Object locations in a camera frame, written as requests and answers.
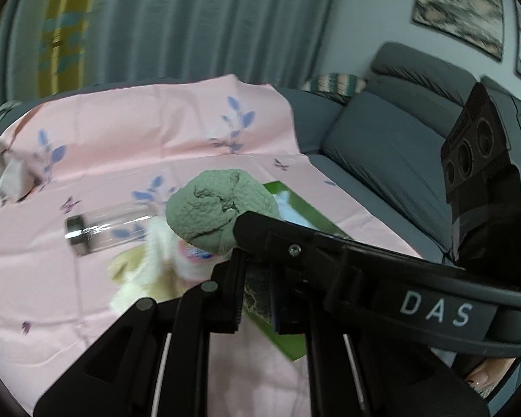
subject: white wall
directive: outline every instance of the white wall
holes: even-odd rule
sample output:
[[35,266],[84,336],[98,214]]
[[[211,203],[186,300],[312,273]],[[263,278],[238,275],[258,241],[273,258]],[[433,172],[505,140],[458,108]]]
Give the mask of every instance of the white wall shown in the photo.
[[367,76],[378,48],[397,41],[459,65],[477,79],[487,75],[521,99],[521,78],[515,74],[517,20],[513,0],[503,0],[504,52],[499,63],[478,49],[433,29],[411,22],[414,0],[335,0],[320,73]]

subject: pink fabric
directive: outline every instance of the pink fabric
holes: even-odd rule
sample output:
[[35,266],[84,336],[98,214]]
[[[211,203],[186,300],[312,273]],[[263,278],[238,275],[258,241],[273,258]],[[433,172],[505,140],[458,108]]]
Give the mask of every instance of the pink fabric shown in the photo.
[[[160,205],[204,170],[241,168],[284,182],[359,241],[417,255],[299,153],[284,97],[232,75],[52,101],[1,139],[43,179],[0,209],[0,377],[30,413],[116,319],[107,267],[130,247],[78,259],[65,218],[130,201],[157,177]],[[209,381],[209,415],[310,414],[304,361],[289,362],[247,320],[235,336],[213,335]]]

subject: camera lens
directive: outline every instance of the camera lens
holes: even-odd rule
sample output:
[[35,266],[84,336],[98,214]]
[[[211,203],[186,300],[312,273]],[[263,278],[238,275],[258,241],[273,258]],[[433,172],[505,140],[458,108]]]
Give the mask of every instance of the camera lens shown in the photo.
[[467,141],[463,141],[457,149],[457,160],[461,175],[467,177],[473,168],[473,156],[471,155],[471,148]]
[[452,185],[453,181],[456,179],[456,171],[453,168],[453,163],[451,161],[446,163],[446,177],[449,185]]
[[492,135],[490,124],[485,119],[481,119],[477,124],[477,144],[478,151],[483,157],[487,157],[492,153],[494,136]]

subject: crumpled cloth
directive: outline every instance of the crumpled cloth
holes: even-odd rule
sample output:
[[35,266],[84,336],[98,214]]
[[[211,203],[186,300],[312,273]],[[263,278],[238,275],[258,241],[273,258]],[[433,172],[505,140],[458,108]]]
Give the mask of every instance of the crumpled cloth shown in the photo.
[[280,219],[268,190],[242,170],[204,171],[166,203],[166,219],[190,245],[216,255],[237,247],[233,228],[241,214],[252,211]]
[[15,156],[0,141],[0,204],[24,198],[34,188],[36,176],[25,160]]
[[178,297],[171,265],[176,242],[177,236],[164,218],[151,218],[145,243],[121,253],[110,264],[110,278],[121,286],[110,309],[121,315],[141,298],[160,303]]

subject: fingernail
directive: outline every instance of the fingernail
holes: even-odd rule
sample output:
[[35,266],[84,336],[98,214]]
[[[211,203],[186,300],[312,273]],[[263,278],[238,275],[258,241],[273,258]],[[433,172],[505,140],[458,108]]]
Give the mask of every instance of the fingernail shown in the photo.
[[470,376],[467,376],[465,382],[469,384],[469,386],[471,386],[473,389],[481,389],[488,382],[488,375],[486,374],[486,372],[481,370]]

